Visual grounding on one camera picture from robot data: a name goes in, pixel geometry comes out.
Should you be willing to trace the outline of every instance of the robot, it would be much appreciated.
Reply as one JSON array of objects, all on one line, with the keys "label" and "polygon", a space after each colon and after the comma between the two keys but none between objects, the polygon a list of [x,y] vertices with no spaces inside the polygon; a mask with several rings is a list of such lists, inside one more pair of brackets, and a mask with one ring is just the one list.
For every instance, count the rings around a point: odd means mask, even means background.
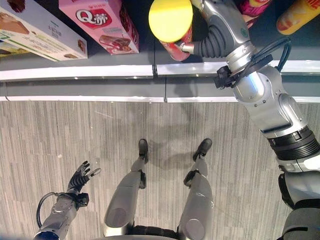
[{"label": "robot", "polygon": [[[233,89],[236,99],[267,138],[283,171],[278,178],[279,188],[292,212],[279,240],[320,239],[320,145],[295,100],[283,88],[280,73],[291,50],[290,40],[282,38],[257,51],[232,0],[191,2],[206,20],[208,36],[202,41],[182,43],[181,50],[202,57],[226,57],[227,66],[217,71],[215,86]],[[270,66],[271,53],[282,46],[278,66]],[[103,239],[208,240],[213,197],[204,156],[211,144],[205,139],[193,156],[195,163],[184,179],[190,193],[178,229],[172,231],[134,226],[138,190],[146,187],[144,165],[148,161],[147,141],[140,140],[139,157],[120,182],[106,212]],[[100,171],[86,175],[87,165],[81,165],[72,177],[67,193],[58,194],[51,215],[39,226],[35,240],[62,240],[66,236],[77,209],[89,201],[88,195],[79,194],[82,186]]]}]

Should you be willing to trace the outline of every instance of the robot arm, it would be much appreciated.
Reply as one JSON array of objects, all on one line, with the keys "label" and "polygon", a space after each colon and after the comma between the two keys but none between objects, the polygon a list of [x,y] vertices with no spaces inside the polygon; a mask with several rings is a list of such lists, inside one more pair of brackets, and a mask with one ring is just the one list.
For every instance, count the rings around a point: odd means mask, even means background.
[{"label": "robot arm", "polygon": [[[209,28],[200,42],[182,44],[184,52],[202,57],[226,57],[228,66],[217,72],[217,88],[231,87],[254,124],[268,139],[279,167],[282,199],[292,209],[282,239],[319,239],[320,145],[296,101],[282,85],[280,71],[291,49],[283,38],[257,51],[232,0],[191,0]],[[271,52],[284,45],[278,67]]]},{"label": "robot arm", "polygon": [[[75,171],[72,176],[67,192],[54,193],[50,192],[43,196],[39,202],[36,213],[36,220],[39,226],[38,233],[33,240],[63,240],[68,232],[69,226],[77,215],[80,207],[86,207],[89,202],[87,193],[80,193],[82,187],[95,175],[99,174],[101,169],[90,172],[89,163],[85,161]],[[51,209],[50,215],[46,218],[43,224],[40,220],[40,208],[43,201],[51,195],[56,195],[58,198]]]}]

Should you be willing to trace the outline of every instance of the gray shelf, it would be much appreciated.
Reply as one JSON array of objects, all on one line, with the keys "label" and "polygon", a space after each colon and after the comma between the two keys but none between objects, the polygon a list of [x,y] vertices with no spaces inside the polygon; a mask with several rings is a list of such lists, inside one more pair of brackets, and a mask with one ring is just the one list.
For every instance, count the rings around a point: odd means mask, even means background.
[{"label": "gray shelf", "polygon": [[[230,88],[216,89],[212,77],[79,79],[0,83],[0,101],[236,102]],[[299,103],[320,103],[320,76],[283,76]]]},{"label": "gray shelf", "polygon": [[[153,0],[144,0],[143,3],[139,0],[124,0],[129,15],[139,31],[140,53],[113,56],[109,55],[97,42],[59,10],[58,0],[36,1],[79,35],[87,39],[89,58],[52,62],[32,53],[3,57],[0,59],[0,81],[80,80],[81,78],[89,80],[93,78],[101,80],[107,78],[151,79],[157,76],[164,78],[167,76],[205,77],[214,76],[220,67],[226,65],[223,58],[202,58],[194,55],[191,55],[183,62],[173,60],[159,41],[155,39],[149,28],[148,15]],[[282,37],[276,30],[276,20],[293,1],[273,1],[266,12],[250,29],[251,41],[258,49]],[[199,11],[194,9],[193,12],[193,36],[194,40],[197,41],[203,39],[208,30],[207,24]],[[320,16],[290,37],[292,50],[282,74],[320,75]],[[280,55],[281,50],[278,50],[273,54],[273,57],[277,60]]]}]

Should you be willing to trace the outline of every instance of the gray carpet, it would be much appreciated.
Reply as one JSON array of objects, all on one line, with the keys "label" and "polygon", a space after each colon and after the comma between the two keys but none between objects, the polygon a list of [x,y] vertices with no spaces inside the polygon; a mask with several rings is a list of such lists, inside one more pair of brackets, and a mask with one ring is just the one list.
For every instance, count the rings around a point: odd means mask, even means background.
[{"label": "gray carpet", "polygon": [[[320,138],[320,104],[301,105]],[[147,188],[135,223],[175,230],[189,190],[183,179],[206,137],[212,186],[213,240],[275,240],[290,209],[281,201],[275,154],[238,103],[0,103],[0,234],[32,238],[40,198],[65,191],[83,161],[102,172],[83,188],[90,203],[78,211],[68,240],[102,237],[112,194],[149,143]],[[48,215],[54,198],[41,211]]]}]

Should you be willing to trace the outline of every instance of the robot leg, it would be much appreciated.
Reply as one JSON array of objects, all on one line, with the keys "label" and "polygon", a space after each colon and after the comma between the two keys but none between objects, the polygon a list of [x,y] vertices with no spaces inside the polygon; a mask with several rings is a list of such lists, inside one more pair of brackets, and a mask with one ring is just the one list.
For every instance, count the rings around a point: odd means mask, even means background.
[{"label": "robot leg", "polygon": [[139,141],[139,157],[117,186],[103,221],[105,237],[126,235],[134,225],[138,190],[146,187],[145,164],[148,162],[148,143]]},{"label": "robot leg", "polygon": [[208,168],[204,156],[212,145],[210,139],[200,144],[193,156],[195,164],[184,179],[190,192],[178,226],[181,240],[208,240],[212,226],[213,195],[207,180]]},{"label": "robot leg", "polygon": [[285,172],[279,176],[283,201],[293,211],[279,240],[320,239],[320,172]]}]

